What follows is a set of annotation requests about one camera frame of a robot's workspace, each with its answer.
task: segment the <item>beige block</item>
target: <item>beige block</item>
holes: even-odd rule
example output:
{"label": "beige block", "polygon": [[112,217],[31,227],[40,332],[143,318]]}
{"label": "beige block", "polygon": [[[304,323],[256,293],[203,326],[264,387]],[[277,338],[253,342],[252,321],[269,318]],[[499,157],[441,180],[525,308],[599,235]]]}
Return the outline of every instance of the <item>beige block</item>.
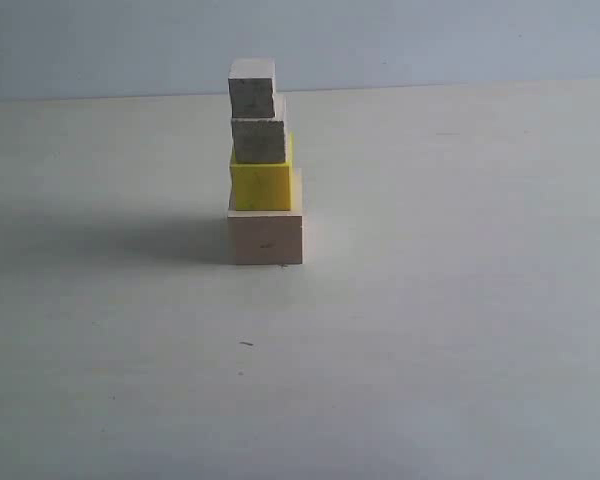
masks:
{"label": "beige block", "polygon": [[302,178],[294,175],[290,211],[238,211],[229,204],[229,236],[237,265],[291,265],[303,261]]}
{"label": "beige block", "polygon": [[276,95],[273,118],[232,118],[231,133],[238,163],[284,163],[287,146],[287,106]]}
{"label": "beige block", "polygon": [[234,118],[272,118],[276,92],[272,58],[238,58],[229,72],[229,96]]}

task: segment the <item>yellow block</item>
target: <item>yellow block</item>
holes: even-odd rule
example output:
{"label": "yellow block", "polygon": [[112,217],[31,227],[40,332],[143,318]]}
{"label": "yellow block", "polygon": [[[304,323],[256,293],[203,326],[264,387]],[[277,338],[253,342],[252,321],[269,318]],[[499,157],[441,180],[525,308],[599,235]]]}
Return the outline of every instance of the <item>yellow block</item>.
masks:
{"label": "yellow block", "polygon": [[234,150],[229,168],[236,210],[291,210],[293,134],[285,163],[236,163]]}

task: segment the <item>large wooden block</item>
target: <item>large wooden block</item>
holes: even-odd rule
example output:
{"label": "large wooden block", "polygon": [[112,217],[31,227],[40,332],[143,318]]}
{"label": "large wooden block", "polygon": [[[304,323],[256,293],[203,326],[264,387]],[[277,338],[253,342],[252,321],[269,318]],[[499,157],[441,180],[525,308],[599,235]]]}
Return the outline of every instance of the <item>large wooden block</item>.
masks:
{"label": "large wooden block", "polygon": [[275,63],[272,58],[238,58],[229,72],[234,118],[271,118],[275,114]]}
{"label": "large wooden block", "polygon": [[235,209],[230,200],[228,222],[234,261],[238,265],[299,264],[303,261],[302,178],[295,175],[293,208],[287,212]]}
{"label": "large wooden block", "polygon": [[276,94],[273,118],[232,118],[231,133],[237,163],[285,163],[286,101]]}
{"label": "large wooden block", "polygon": [[237,163],[235,148],[229,169],[236,210],[291,210],[293,199],[293,135],[285,163]]}

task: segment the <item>table surface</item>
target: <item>table surface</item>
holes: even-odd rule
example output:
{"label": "table surface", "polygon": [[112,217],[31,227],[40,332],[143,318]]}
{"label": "table surface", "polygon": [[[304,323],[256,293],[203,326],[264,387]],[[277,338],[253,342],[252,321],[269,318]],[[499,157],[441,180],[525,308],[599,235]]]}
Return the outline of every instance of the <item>table surface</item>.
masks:
{"label": "table surface", "polygon": [[0,103],[0,479],[600,479],[600,79],[288,108],[283,268],[227,96]]}

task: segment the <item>small gray cube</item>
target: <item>small gray cube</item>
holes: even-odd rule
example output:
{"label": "small gray cube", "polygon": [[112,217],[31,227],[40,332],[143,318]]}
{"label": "small gray cube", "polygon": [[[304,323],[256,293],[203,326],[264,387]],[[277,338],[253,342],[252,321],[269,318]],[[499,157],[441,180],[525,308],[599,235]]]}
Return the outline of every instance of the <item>small gray cube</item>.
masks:
{"label": "small gray cube", "polygon": [[232,118],[231,132],[238,163],[284,163],[287,161],[286,103],[275,96],[273,118]]}
{"label": "small gray cube", "polygon": [[238,58],[229,72],[233,118],[273,118],[276,91],[272,58]]}

